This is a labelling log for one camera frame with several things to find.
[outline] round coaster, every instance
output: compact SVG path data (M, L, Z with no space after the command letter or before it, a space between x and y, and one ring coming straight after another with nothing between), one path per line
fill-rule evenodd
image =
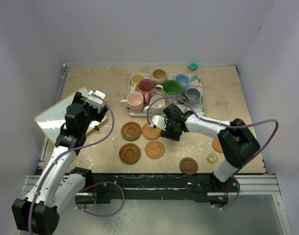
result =
M127 143L120 148L119 156L124 163L134 164L140 159L140 149L136 144Z
M184 175L193 175L198 170L197 162L192 158L183 158L180 162L180 170Z
M147 122L143 125L141 132L146 139L152 141L152 140L159 138L161 129L158 127L151 128Z
M214 153L209 153L207 156L207 161L210 163L215 163L217 160L217 155L215 155Z
M151 159L158 159L164 155L164 146L159 141L150 141L145 146L145 153Z
M127 141L134 141L140 137L141 128L136 122L130 121L124 124L121 128L121 135Z
M223 153L223 150L222 150L222 147L221 147L221 144L218 140L213 140L212 141L212 147L218 151L219 153Z

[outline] maroon mug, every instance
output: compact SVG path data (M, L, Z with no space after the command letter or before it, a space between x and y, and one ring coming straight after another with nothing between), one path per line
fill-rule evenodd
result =
M155 84L150 79L143 79L138 84L138 90L144 96L144 101L146 104L149 103L150 99L154 95L154 87Z

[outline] green mug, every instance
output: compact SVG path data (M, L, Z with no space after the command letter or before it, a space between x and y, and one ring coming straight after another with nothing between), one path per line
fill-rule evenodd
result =
M169 80L164 83L164 85L156 85L155 92L162 97L172 97L172 98L180 98L182 86L178 81ZM166 99L165 103L169 104L177 104L177 101L174 99Z

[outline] robotic arm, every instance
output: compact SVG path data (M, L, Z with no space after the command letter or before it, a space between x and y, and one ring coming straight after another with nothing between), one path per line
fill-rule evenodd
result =
M192 111L183 113L175 104L163 110L166 118L154 116L152 127L159 127L161 137L180 141L182 132L196 132L219 140L225 159L213 172L220 181L227 181L235 172L243 168L260 149L260 145L248 128L231 129L212 124L197 118ZM218 121L204 117L203 119L224 123L231 126L243 126L240 119L234 121Z
M33 208L32 230L35 234L51 235L58 225L59 212L74 200L74 195L79 190L92 184L92 172L79 167L72 170L68 179L62 182L65 172L80 149L64 154L58 160L57 156L69 149L83 146L90 123L95 120L101 122L104 118L108 107L94 97L93 93L103 99L106 96L99 91L90 91L88 98L80 92L75 94L72 104L67 107L66 123L61 126L53 154L44 172L26 198L16 199L13 203L12 212L19 230L29 230L29 210L35 194L38 196ZM37 191L44 177L45 181Z

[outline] blue mug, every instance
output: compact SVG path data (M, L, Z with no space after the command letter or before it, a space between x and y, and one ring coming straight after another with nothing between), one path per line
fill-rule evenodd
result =
M182 86L181 95L185 95L186 91L190 87L190 78L189 78L189 76L185 73L179 73L175 76L175 80L178 81Z

